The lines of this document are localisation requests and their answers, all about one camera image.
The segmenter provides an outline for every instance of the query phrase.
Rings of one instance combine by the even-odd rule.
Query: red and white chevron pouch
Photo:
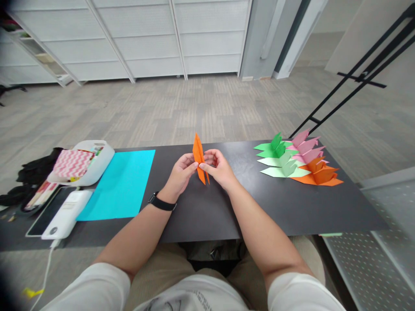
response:
[[[71,179],[72,177],[82,177],[94,154],[82,150],[62,150],[53,171],[59,177]]]

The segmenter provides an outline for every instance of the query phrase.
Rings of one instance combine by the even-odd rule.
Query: lap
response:
[[[290,240],[315,277],[322,284],[325,284],[322,261],[310,240],[305,236],[290,237]],[[141,303],[157,296],[193,274],[196,274],[196,272],[187,261],[184,249],[177,243],[159,244],[148,262],[135,276],[125,310],[133,310]],[[213,276],[228,282],[241,294],[249,308],[268,310],[264,279],[247,250],[242,260],[227,278],[212,269],[201,269],[197,274]]]

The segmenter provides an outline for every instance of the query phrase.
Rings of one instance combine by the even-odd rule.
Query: table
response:
[[[219,149],[228,159],[236,177],[258,204],[287,235],[353,232],[388,229],[358,187],[340,169],[338,178],[344,183],[335,187],[302,184],[290,178],[273,178],[260,171],[268,166],[257,162],[253,149],[268,140],[234,143],[203,144],[204,150]],[[173,164],[192,145],[118,149],[117,152],[156,150],[141,208],[148,198],[167,181]],[[330,166],[339,165],[325,149]],[[241,232],[225,190],[213,179],[204,186],[197,174],[191,177],[186,191],[180,196],[161,237],[161,242],[187,242],[241,238]],[[130,218],[78,222],[71,235],[61,242],[64,247],[105,246]],[[3,250],[48,248],[50,241],[25,238],[33,219],[19,217],[1,222]]]

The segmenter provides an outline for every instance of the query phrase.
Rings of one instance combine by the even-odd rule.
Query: black cloth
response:
[[[62,150],[63,148],[53,148],[50,155],[22,165],[23,169],[19,171],[16,181],[23,183],[23,185],[14,187],[7,194],[0,195],[0,205],[17,205],[33,197],[37,188],[52,172]]]
[[[53,148],[50,155],[37,159],[35,161],[23,164],[23,169],[19,171],[17,182],[23,184],[38,185],[45,181],[61,154],[63,148]]]

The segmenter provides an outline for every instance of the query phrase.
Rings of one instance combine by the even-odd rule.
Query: phone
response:
[[[62,187],[56,192],[50,203],[43,209],[42,213],[35,220],[33,225],[26,233],[27,238],[41,237],[48,227],[49,223],[55,217],[56,213],[65,202],[66,198],[73,191],[79,190],[80,187]]]

